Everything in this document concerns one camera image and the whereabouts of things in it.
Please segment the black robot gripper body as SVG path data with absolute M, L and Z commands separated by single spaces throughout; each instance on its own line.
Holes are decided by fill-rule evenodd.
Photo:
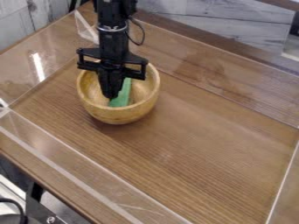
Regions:
M 148 60 L 129 52 L 127 25 L 110 30 L 98 27 L 98 46 L 77 50 L 78 69 L 95 72 L 101 81 L 122 81 L 123 78 L 145 79 Z

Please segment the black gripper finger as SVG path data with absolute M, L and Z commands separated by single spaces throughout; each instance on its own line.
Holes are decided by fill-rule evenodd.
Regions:
M 107 79 L 107 71 L 98 69 L 97 70 L 97 81 L 101 89 L 102 95 L 110 99 L 111 98 L 111 92 L 109 87 L 109 79 Z
M 110 81 L 111 98 L 117 98 L 118 91 L 122 88 L 123 79 L 125 79 L 125 76 L 122 74 L 122 70 L 114 70 L 111 72 L 111 81 Z

